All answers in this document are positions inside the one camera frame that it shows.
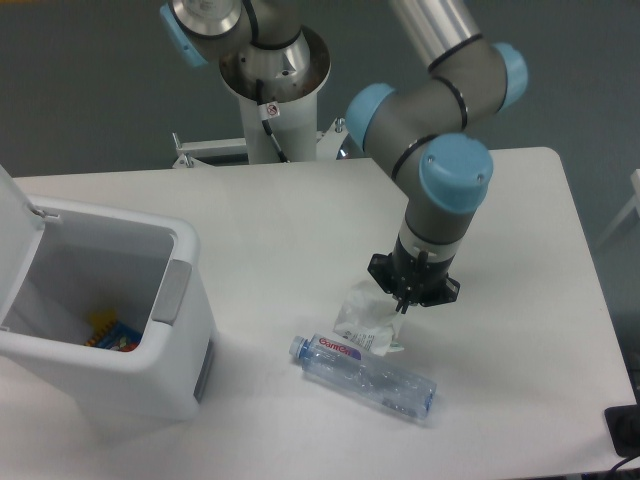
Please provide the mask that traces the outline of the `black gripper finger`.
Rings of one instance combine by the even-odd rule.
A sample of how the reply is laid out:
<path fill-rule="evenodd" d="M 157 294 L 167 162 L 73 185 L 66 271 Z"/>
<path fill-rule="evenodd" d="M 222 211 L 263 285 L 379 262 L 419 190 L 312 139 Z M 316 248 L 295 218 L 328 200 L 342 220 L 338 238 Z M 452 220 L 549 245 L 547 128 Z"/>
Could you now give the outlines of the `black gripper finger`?
<path fill-rule="evenodd" d="M 432 307 L 452 303 L 457 300 L 459 291 L 460 283 L 446 274 L 420 294 L 418 304 L 423 307 Z"/>
<path fill-rule="evenodd" d="M 393 253 L 387 255 L 373 254 L 367 271 L 386 294 L 397 296 L 399 280 Z"/>

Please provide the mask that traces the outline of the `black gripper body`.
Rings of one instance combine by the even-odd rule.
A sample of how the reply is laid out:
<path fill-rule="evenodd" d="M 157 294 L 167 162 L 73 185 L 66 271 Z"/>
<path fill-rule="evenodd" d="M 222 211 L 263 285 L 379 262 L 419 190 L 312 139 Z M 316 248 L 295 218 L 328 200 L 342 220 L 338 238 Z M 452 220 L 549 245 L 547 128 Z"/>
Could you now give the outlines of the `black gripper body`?
<path fill-rule="evenodd" d="M 399 287 L 395 297 L 399 303 L 418 303 L 420 294 L 448 274 L 452 259 L 431 262 L 426 251 L 417 257 L 410 254 L 399 239 L 394 250 Z"/>

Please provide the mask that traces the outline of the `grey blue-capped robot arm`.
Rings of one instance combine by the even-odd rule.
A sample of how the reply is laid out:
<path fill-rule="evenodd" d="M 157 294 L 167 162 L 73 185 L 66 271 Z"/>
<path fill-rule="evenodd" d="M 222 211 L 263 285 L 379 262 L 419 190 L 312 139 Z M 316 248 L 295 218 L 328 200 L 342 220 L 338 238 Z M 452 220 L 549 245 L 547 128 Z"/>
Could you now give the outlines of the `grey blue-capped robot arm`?
<path fill-rule="evenodd" d="M 493 174 L 484 145 L 465 131 L 517 101 L 528 84 L 522 55 L 487 42 L 461 1 L 395 1 L 392 9 L 427 67 L 419 89 L 384 83 L 346 111 L 355 144 L 407 196 L 395 247 L 368 266 L 397 310 L 456 300 L 448 273 Z M 328 48 L 293 1 L 167 1 L 160 17 L 193 67 L 217 63 L 239 101 L 253 164 L 318 158 L 317 94 Z"/>

